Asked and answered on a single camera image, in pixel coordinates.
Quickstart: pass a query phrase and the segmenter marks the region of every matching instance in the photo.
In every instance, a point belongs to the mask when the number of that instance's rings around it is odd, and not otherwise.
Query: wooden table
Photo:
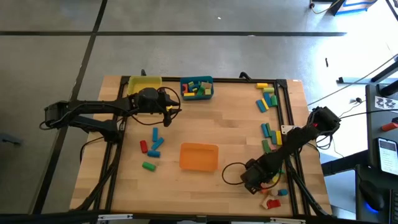
[[[115,100],[121,77],[105,77],[99,100]],[[295,125],[303,126],[307,122],[308,108],[305,101],[302,82],[288,80],[289,96]],[[163,82],[179,90],[179,82]],[[221,171],[232,162],[247,162],[262,155],[261,123],[270,123],[271,129],[279,129],[276,108],[260,113],[256,100],[262,98],[261,90],[254,84],[215,83],[215,94],[211,100],[182,101],[183,111],[165,128],[161,124],[159,136],[165,139],[159,147],[161,158],[151,158],[140,150],[139,141],[152,144],[153,126],[137,124],[127,120],[121,160],[113,195],[111,210],[125,213],[163,213],[195,215],[241,215],[241,216],[278,216],[292,215],[290,196],[279,197],[282,206],[264,210],[259,206],[263,195],[250,194],[243,185],[228,185],[221,179]],[[170,92],[172,99],[177,100]],[[281,92],[284,119],[287,113]],[[96,114],[95,119],[111,119],[111,114]],[[143,114],[138,118],[145,123],[161,121],[157,115]],[[100,137],[99,133],[90,133],[88,141]],[[181,170],[179,167],[180,145],[183,142],[216,144],[219,147],[218,170],[215,172],[195,172]],[[100,176],[106,143],[94,142],[86,146],[80,166],[75,191],[70,208],[79,206],[93,190]],[[331,208],[323,179],[318,152],[305,146],[301,153],[305,182],[317,202],[331,213]],[[150,162],[157,166],[156,172],[141,167]],[[230,182],[239,182],[244,172],[240,165],[231,166],[225,173]],[[287,189],[286,175],[277,189]],[[296,186],[299,213],[303,213],[300,191]],[[104,201],[108,185],[104,188],[100,208]]]

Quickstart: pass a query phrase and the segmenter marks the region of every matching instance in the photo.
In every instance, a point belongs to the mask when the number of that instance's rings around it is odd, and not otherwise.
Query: orange plastic container
[[[214,171],[218,167],[218,146],[183,143],[180,150],[180,168],[186,170]]]

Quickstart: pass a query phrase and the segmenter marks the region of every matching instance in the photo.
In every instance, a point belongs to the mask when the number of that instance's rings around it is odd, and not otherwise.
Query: blue bin
[[[211,83],[211,95],[184,96],[182,84],[188,84],[190,82],[194,82],[195,84],[197,84],[199,81]],[[184,100],[209,100],[214,94],[213,77],[205,76],[205,77],[181,78],[180,79],[180,93]]]

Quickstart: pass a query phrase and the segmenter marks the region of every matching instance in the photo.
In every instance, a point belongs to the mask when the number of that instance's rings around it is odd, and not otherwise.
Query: black mouse
[[[372,182],[362,180],[359,183],[359,190],[361,191],[362,196],[371,208],[375,209],[376,211],[383,210],[384,199],[382,193],[374,184],[372,184]]]

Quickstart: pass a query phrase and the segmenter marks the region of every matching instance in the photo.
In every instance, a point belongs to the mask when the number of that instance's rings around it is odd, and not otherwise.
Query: gray floor
[[[0,1],[0,30],[92,30],[101,1]],[[317,4],[317,9],[328,7]],[[97,37],[78,98],[95,100],[105,75],[301,79],[307,101],[341,88],[340,76],[361,77],[398,53],[398,22],[385,1],[368,12],[314,15],[307,1],[109,0],[102,31],[348,32],[344,37]],[[43,108],[68,100],[89,37],[0,36],[0,131],[24,140],[0,143],[0,213],[24,213],[49,159],[56,131],[41,131]],[[319,104],[336,114],[349,100],[364,97],[352,87]],[[353,110],[360,112],[363,107]],[[363,116],[343,121],[335,136],[344,156],[366,143],[350,139],[353,127],[366,136]],[[78,173],[78,151],[86,134],[70,128],[44,212],[68,210]],[[334,150],[324,153],[339,157]]]

